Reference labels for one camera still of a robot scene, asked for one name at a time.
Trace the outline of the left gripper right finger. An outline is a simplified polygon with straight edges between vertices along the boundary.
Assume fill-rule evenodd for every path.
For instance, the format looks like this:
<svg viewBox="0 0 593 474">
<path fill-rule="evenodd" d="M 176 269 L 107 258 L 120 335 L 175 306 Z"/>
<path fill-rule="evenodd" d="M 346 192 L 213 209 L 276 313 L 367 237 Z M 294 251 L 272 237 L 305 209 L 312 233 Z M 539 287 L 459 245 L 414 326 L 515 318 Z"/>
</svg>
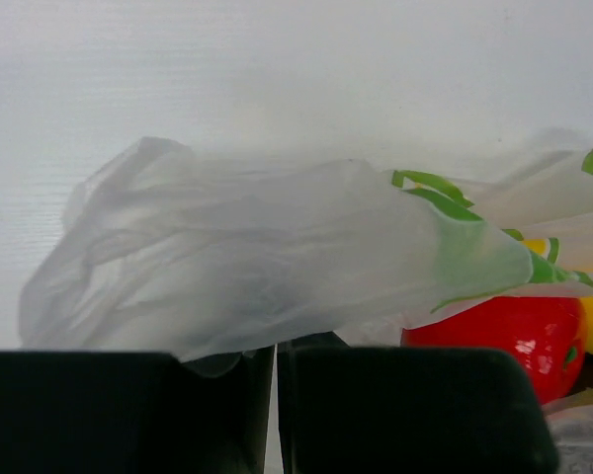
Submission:
<svg viewBox="0 0 593 474">
<path fill-rule="evenodd" d="M 283 343 L 288 473 L 554 473 L 559 455 L 517 361 L 497 350 Z"/>
</svg>

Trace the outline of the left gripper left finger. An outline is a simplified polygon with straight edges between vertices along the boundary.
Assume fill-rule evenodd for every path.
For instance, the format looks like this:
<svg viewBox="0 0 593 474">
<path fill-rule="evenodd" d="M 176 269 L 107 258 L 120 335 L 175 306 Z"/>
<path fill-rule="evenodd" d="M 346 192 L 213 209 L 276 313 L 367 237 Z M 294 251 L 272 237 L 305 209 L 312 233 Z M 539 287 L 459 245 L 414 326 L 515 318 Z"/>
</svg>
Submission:
<svg viewBox="0 0 593 474">
<path fill-rule="evenodd" d="M 0 473 L 260 473 L 274 352 L 0 352 Z"/>
</svg>

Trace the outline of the translucent plastic bag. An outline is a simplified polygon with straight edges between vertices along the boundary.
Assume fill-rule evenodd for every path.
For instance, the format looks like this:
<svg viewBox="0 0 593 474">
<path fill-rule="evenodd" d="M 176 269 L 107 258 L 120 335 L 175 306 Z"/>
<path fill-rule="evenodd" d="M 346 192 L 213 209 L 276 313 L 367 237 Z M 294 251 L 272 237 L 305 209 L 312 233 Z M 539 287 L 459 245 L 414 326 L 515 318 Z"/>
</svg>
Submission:
<svg viewBox="0 0 593 474">
<path fill-rule="evenodd" d="M 325 334 L 395 348 L 393 331 L 494 296 L 593 295 L 593 147 L 508 163 L 489 185 L 348 156 L 199 161 L 144 138 L 75 190 L 22 290 L 20 337 L 184 361 Z M 557 264 L 522 243 L 547 238 Z M 554 473 L 593 473 L 593 405 L 544 417 Z"/>
</svg>

